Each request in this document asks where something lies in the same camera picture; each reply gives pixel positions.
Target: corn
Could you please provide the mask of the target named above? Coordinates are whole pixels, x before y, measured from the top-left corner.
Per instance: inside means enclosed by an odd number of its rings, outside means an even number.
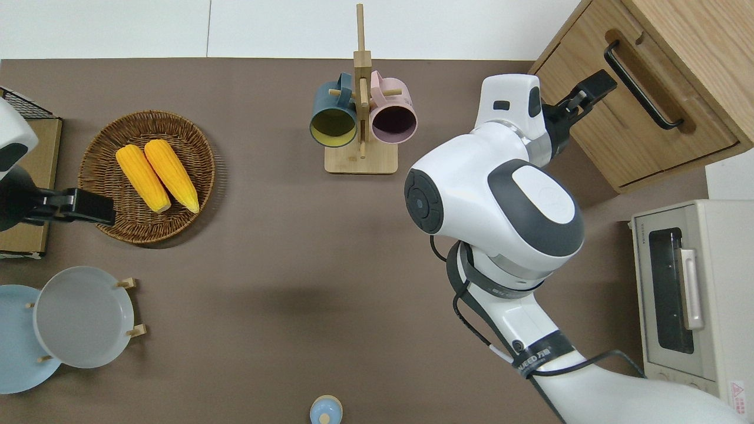
[[[191,212],[199,212],[196,188],[186,169],[165,140],[152,140],[144,146],[144,153],[155,172],[176,200]]]
[[[138,146],[129,144],[121,147],[115,153],[115,159],[149,209],[159,214],[170,207],[165,189]]]

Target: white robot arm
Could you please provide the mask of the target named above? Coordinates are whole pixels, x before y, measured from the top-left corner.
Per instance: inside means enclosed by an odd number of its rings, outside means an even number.
[[[81,220],[111,226],[113,201],[83,189],[40,189],[20,166],[39,140],[21,114],[0,98],[0,231],[18,223]]]
[[[409,171],[409,214],[424,232],[458,239],[447,258],[455,301],[494,330],[510,357],[477,335],[532,381],[563,422],[744,422],[700,390],[587,361],[534,298],[584,241],[573,197],[541,167],[567,143],[570,126],[614,87],[600,71],[549,106],[533,75],[487,78],[471,133],[438,146]]]

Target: blue mug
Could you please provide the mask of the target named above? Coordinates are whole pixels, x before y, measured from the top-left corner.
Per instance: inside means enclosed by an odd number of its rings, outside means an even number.
[[[314,96],[309,122],[311,136],[322,146],[343,147],[356,138],[356,106],[351,99],[353,77],[342,72],[338,81],[322,84]],[[330,90],[340,90],[333,96]]]

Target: table surface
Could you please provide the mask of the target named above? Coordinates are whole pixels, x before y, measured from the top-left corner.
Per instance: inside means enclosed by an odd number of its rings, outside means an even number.
[[[531,63],[376,60],[411,90],[417,134],[400,146],[394,175],[331,175],[308,134],[311,100],[350,65],[3,60],[0,84],[65,119],[57,188],[75,186],[101,128],[144,109],[197,124],[218,171],[207,209],[175,239],[144,248],[90,224],[57,224],[45,258],[0,263],[0,284],[41,288],[79,265],[137,278],[136,322],[149,326],[111,364],[62,366],[0,398],[0,421],[305,423],[311,402],[332,394],[354,424],[557,422],[458,322],[444,265],[403,200],[410,165],[471,129],[483,78]],[[581,203],[587,242],[538,299],[585,355],[623,349],[640,362],[630,232],[618,221],[706,197],[703,170],[621,196],[577,146],[550,171]],[[444,251],[451,243],[438,241]]]

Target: oven door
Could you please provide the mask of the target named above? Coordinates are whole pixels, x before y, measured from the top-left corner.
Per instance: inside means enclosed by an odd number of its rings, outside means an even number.
[[[695,204],[634,223],[647,362],[716,381]]]

